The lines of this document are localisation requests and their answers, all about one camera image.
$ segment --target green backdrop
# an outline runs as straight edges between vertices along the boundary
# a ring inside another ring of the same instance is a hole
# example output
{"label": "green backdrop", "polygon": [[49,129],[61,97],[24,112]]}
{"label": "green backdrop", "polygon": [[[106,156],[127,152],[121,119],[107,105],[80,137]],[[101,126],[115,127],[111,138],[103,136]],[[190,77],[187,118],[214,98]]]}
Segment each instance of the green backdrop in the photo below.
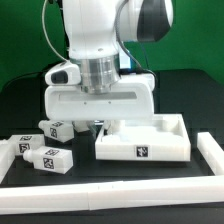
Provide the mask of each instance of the green backdrop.
{"label": "green backdrop", "polygon": [[[0,89],[14,77],[41,71],[59,61],[41,27],[44,0],[0,1]],[[169,34],[145,48],[153,70],[201,69],[224,84],[224,1],[173,0],[175,20]],[[47,29],[56,49],[65,52],[56,4],[47,8]],[[126,46],[146,67],[138,43]]]}

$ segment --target white tray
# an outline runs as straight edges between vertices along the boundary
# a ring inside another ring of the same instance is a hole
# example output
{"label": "white tray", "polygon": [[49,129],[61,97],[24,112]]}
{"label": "white tray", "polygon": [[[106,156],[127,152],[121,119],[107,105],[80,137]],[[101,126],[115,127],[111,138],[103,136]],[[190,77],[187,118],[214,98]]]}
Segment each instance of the white tray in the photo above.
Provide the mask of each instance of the white tray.
{"label": "white tray", "polygon": [[96,159],[190,161],[191,146],[181,114],[157,114],[150,124],[136,123],[125,121],[110,135],[104,135],[104,125],[96,140]]}

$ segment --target label sticker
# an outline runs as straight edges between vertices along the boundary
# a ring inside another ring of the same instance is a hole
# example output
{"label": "label sticker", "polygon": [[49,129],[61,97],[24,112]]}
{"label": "label sticker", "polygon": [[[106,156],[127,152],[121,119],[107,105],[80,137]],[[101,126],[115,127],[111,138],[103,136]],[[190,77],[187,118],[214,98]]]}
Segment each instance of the label sticker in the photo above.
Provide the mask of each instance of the label sticker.
{"label": "label sticker", "polygon": [[55,149],[50,149],[49,151],[47,151],[45,153],[45,155],[49,155],[49,156],[55,156],[56,154],[59,153],[59,150],[55,150]]}
{"label": "label sticker", "polygon": [[29,150],[29,149],[30,149],[30,144],[28,143],[19,144],[20,153],[24,153],[26,150]]}
{"label": "label sticker", "polygon": [[22,136],[20,141],[29,141],[32,138],[32,136]]}
{"label": "label sticker", "polygon": [[136,146],[136,156],[138,158],[149,157],[149,147],[148,146]]}
{"label": "label sticker", "polygon": [[52,126],[54,126],[54,127],[60,127],[62,125],[63,125],[63,123],[61,123],[61,122],[57,122],[55,124],[52,124]]}
{"label": "label sticker", "polygon": [[57,138],[57,130],[54,128],[50,128],[51,136]]}
{"label": "label sticker", "polygon": [[44,167],[47,169],[54,169],[53,159],[44,158]]}

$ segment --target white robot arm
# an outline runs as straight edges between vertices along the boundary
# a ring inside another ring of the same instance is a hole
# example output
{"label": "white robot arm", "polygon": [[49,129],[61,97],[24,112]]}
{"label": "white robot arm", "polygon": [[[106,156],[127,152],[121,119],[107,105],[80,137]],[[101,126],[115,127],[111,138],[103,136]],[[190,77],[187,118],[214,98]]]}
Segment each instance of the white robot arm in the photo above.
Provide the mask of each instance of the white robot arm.
{"label": "white robot arm", "polygon": [[64,121],[150,119],[154,78],[120,79],[119,45],[161,39],[172,25],[171,0],[62,3],[70,61],[46,75],[47,116]]}

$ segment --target cube with marker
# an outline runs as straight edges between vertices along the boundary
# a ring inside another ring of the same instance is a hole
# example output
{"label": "cube with marker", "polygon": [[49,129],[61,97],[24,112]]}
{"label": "cube with marker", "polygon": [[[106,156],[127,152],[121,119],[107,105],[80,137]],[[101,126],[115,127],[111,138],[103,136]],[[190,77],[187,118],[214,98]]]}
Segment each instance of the cube with marker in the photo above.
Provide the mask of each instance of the cube with marker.
{"label": "cube with marker", "polygon": [[74,138],[74,128],[72,123],[62,121],[40,121],[39,128],[44,131],[48,138],[59,142],[67,142]]}
{"label": "cube with marker", "polygon": [[14,145],[15,155],[22,156],[26,150],[36,150],[45,145],[44,135],[12,135],[8,140]]}

